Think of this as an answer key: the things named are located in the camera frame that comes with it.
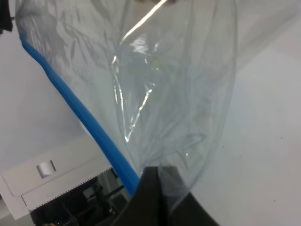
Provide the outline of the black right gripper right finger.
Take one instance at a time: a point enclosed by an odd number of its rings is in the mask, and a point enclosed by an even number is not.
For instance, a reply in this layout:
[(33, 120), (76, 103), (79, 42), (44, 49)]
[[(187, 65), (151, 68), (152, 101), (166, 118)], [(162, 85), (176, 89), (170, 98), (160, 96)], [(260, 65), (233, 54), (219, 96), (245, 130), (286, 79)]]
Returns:
[(175, 166), (161, 168), (161, 225), (218, 225), (189, 191)]

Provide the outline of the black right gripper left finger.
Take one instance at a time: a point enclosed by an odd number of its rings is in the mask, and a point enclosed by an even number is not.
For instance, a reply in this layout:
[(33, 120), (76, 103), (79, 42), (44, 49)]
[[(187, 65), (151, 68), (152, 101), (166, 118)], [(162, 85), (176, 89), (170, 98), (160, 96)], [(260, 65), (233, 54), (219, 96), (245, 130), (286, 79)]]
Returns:
[(114, 226), (167, 226), (167, 211), (157, 167), (143, 170), (129, 203), (112, 223)]

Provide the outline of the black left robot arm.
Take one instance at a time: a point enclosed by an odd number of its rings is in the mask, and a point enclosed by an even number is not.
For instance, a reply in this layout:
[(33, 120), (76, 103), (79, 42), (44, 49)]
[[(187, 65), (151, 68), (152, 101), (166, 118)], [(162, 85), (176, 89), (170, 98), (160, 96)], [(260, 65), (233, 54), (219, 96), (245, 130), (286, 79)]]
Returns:
[(11, 32), (13, 29), (12, 21), (15, 18), (10, 15), (9, 1), (0, 0), (0, 34), (4, 31)]

